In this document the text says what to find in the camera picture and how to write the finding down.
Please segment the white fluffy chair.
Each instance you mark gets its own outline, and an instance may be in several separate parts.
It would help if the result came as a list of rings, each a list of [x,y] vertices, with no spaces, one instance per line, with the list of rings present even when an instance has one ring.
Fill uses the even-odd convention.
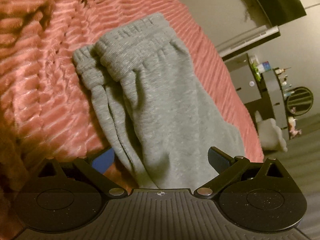
[[[254,113],[257,132],[263,151],[287,152],[287,143],[283,138],[282,130],[277,126],[274,118],[263,120],[261,114]]]

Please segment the grey drawer cabinet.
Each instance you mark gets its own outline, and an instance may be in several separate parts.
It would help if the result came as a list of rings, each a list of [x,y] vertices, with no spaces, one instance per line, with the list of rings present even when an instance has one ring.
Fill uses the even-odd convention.
[[[225,62],[235,90],[243,104],[261,98],[257,79],[251,68],[248,54],[243,54]]]

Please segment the grey sweatpants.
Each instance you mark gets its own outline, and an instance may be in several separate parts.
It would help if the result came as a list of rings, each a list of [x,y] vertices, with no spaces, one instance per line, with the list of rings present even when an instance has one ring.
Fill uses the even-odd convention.
[[[107,32],[73,61],[100,127],[139,187],[194,190],[217,175],[210,147],[244,155],[239,130],[223,119],[162,14]]]

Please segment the pink plush toy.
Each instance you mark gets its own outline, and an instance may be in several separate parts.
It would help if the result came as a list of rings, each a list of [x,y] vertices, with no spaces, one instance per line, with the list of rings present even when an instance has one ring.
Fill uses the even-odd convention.
[[[302,135],[302,130],[296,128],[296,121],[297,119],[292,116],[287,119],[291,139]]]

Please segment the black vanity desk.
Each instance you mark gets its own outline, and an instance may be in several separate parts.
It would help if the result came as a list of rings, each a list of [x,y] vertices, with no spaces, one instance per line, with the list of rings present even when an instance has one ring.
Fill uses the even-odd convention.
[[[281,129],[283,138],[288,141],[290,138],[289,126],[278,76],[273,70],[264,72],[262,74],[262,82],[265,88],[263,89],[262,107],[259,112],[263,120],[273,118],[276,121],[276,125]]]

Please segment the round black wall mirror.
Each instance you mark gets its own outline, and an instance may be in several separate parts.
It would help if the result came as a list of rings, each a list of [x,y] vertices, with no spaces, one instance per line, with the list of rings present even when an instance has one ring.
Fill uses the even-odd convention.
[[[307,87],[297,87],[288,92],[286,110],[292,116],[308,113],[313,106],[313,93]]]

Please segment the pink ribbed blanket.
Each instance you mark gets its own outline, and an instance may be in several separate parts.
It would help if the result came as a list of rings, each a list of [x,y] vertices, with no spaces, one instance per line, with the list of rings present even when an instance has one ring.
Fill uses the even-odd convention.
[[[108,146],[72,63],[107,31],[161,12],[188,47],[195,73],[253,162],[264,158],[253,121],[217,50],[179,0],[1,0],[1,239],[21,225],[11,203],[43,159]]]

